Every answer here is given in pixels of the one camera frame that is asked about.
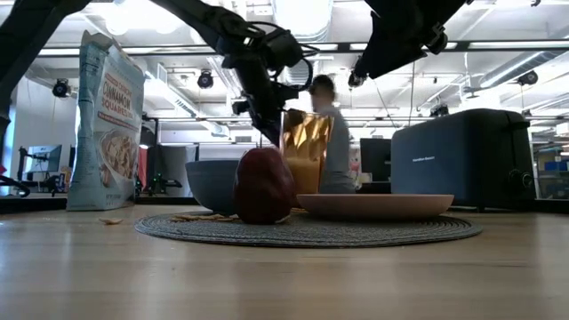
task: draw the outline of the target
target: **gray bowl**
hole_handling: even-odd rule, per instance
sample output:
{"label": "gray bowl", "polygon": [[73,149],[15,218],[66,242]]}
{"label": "gray bowl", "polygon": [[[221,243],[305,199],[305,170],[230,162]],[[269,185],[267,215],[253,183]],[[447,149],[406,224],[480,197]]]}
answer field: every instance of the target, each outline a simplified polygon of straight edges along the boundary
{"label": "gray bowl", "polygon": [[239,160],[204,160],[186,164],[194,198],[213,212],[233,214],[233,182]]}

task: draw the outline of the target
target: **person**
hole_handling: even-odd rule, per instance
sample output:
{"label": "person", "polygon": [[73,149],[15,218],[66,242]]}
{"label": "person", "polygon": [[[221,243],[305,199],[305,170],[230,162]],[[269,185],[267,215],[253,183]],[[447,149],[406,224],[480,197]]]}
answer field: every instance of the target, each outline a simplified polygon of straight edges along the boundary
{"label": "person", "polygon": [[333,128],[326,149],[325,168],[320,179],[321,194],[353,194],[355,187],[349,177],[349,130],[340,110],[333,102],[336,91],[329,76],[316,76],[309,88],[314,112],[333,117]]}

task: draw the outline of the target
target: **gold foil bag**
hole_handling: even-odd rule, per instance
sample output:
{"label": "gold foil bag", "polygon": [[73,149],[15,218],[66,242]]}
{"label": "gold foil bag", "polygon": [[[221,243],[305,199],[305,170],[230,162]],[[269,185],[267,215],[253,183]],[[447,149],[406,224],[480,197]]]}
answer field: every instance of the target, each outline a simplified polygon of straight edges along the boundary
{"label": "gold foil bag", "polygon": [[291,109],[283,113],[280,149],[297,195],[316,194],[326,160],[333,118]]}

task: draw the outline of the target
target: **wooden table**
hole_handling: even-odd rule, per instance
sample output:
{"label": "wooden table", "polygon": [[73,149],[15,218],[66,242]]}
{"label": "wooden table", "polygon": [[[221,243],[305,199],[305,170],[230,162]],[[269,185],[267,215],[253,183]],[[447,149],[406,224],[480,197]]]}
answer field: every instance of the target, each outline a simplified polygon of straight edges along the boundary
{"label": "wooden table", "polygon": [[565,216],[455,213],[484,233],[349,250],[192,244],[132,227],[194,210],[0,215],[0,319],[569,319]]}

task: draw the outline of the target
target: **beige plate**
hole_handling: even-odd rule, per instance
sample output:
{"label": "beige plate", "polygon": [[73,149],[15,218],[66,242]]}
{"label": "beige plate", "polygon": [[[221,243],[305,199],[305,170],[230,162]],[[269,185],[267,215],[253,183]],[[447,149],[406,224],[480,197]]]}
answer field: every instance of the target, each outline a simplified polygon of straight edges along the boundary
{"label": "beige plate", "polygon": [[321,218],[417,220],[446,212],[452,195],[298,195],[301,206]]}

